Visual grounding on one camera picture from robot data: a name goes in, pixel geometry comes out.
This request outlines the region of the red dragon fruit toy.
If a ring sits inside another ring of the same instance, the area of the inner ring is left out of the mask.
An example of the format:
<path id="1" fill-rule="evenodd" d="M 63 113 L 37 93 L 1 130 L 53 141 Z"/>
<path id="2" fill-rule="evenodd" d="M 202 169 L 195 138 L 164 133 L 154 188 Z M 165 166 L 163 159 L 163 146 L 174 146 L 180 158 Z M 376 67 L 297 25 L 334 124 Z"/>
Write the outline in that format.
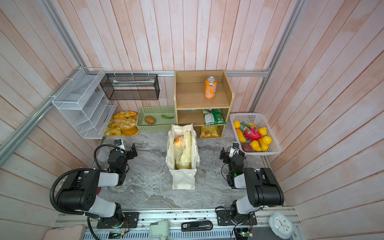
<path id="1" fill-rule="evenodd" d="M 262 135 L 256 129 L 256 127 L 242 122 L 242 131 L 244 136 L 251 141 L 258 141 L 262 138 Z"/>

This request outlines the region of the yellow plastic grocery bag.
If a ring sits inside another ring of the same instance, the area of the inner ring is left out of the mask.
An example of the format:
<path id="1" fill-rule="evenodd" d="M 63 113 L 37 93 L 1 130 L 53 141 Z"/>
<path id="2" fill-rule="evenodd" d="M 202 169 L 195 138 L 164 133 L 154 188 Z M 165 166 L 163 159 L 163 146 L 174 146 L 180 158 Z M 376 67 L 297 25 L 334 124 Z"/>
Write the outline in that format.
<path id="1" fill-rule="evenodd" d="M 191 169 L 192 166 L 192 136 L 189 130 L 183 130 L 183 134 L 174 141 L 174 153 L 176 168 Z"/>

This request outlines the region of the cream canvas tote bag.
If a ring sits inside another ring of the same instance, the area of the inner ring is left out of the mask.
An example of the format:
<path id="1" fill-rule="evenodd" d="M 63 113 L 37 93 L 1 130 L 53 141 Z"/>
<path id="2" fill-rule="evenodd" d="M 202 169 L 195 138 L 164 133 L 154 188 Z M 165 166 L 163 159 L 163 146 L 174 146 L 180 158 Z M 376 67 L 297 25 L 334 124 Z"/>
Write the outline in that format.
<path id="1" fill-rule="evenodd" d="M 168 132 L 166 163 L 173 177 L 174 190 L 195 190 L 200 164 L 197 133 L 192 124 L 172 125 Z"/>

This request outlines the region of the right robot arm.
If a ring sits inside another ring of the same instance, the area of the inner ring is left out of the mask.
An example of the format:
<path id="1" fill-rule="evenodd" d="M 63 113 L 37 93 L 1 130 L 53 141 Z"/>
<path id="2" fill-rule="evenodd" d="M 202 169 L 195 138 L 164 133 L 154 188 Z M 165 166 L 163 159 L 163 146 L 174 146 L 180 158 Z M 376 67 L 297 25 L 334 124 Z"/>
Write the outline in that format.
<path id="1" fill-rule="evenodd" d="M 217 211 L 220 226 L 250 223 L 251 214 L 284 204 L 284 193 L 270 168 L 245 168 L 245 153 L 234 146 L 223 148 L 220 159 L 229 167 L 228 174 L 222 175 L 229 187 L 246 190 L 246 195 L 233 201 L 229 209 L 220 207 Z"/>

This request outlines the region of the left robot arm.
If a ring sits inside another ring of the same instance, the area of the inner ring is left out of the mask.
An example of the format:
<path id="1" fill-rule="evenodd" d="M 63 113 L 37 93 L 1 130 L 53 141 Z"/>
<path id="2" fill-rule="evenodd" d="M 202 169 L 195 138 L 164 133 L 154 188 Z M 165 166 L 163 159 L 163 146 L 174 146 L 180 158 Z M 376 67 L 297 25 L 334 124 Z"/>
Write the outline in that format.
<path id="1" fill-rule="evenodd" d="M 99 162 L 96 168 L 79 168 L 65 172 L 53 183 L 50 190 L 51 205 L 60 213 L 86 216 L 89 220 L 99 221 L 98 228 L 134 228 L 137 226 L 138 213 L 124 213 L 118 203 L 109 202 L 98 195 L 98 190 L 117 187 L 124 183 L 130 169 L 129 160 L 137 157 L 136 146 L 126 150 L 122 139 L 112 145 L 107 169 Z"/>

